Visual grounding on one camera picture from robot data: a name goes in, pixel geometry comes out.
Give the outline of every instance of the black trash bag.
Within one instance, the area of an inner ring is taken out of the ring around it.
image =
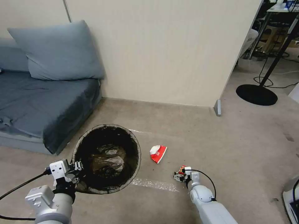
[[[139,143],[128,129],[103,124],[78,140],[72,162],[81,161],[82,176],[76,191],[110,194],[125,188],[136,176],[141,162]]]

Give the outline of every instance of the gray pillow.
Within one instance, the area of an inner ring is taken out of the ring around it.
[[[33,78],[77,80],[102,78],[103,71],[84,20],[43,28],[8,28],[28,57]]]

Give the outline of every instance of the sofa cushion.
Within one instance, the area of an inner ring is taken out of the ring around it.
[[[43,28],[8,28],[28,57],[33,78],[102,78],[103,68],[85,21]]]
[[[12,38],[0,38],[0,68],[5,70],[29,71],[28,59]]]

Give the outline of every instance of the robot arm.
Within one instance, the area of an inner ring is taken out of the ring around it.
[[[198,209],[203,224],[237,224],[228,210],[213,196],[206,186],[200,184],[199,172],[190,171],[191,167],[182,167],[174,178],[184,182],[190,192],[191,201]]]
[[[81,162],[69,165],[67,160],[50,164],[54,177],[52,191],[47,185],[30,190],[25,200],[36,212],[35,223],[71,224],[72,204],[75,201],[75,184],[82,170]]]

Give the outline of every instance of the small red object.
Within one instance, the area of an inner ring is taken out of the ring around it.
[[[149,151],[151,159],[158,164],[163,158],[166,150],[167,150],[166,146],[162,146],[162,145],[153,146]]]

